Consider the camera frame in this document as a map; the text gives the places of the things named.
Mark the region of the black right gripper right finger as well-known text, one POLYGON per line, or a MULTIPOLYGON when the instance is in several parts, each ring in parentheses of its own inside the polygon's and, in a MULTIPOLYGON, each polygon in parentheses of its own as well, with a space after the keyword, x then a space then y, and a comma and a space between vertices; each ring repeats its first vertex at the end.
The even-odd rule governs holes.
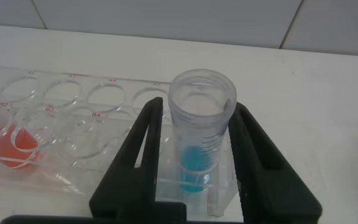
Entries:
POLYGON ((244 223, 317 223, 321 204, 244 105, 228 128, 244 223))

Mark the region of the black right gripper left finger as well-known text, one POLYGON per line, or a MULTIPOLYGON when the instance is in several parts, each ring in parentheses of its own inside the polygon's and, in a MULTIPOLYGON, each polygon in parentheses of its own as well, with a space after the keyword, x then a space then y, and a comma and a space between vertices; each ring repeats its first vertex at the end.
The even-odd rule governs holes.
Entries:
POLYGON ((155 199, 163 100, 148 101, 89 201, 93 223, 186 223, 181 202, 155 199))

